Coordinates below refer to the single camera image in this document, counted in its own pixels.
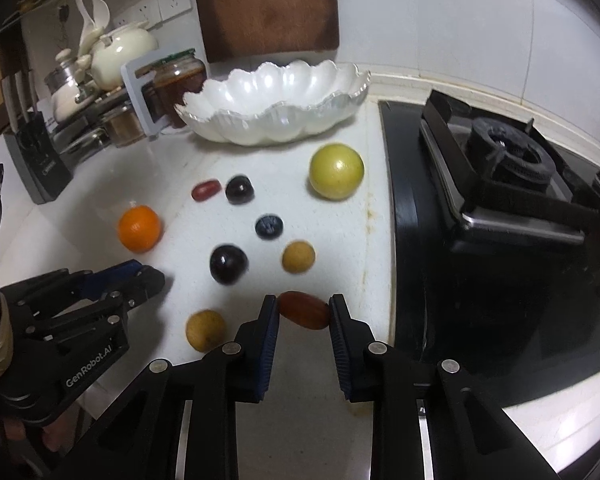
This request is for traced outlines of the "person's left hand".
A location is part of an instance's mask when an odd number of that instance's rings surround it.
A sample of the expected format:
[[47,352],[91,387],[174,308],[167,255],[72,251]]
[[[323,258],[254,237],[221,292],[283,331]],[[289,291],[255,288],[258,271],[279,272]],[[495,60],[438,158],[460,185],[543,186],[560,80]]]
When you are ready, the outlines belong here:
[[0,337],[0,437],[27,440],[54,455],[67,437],[72,404],[70,359],[51,334],[33,325]]

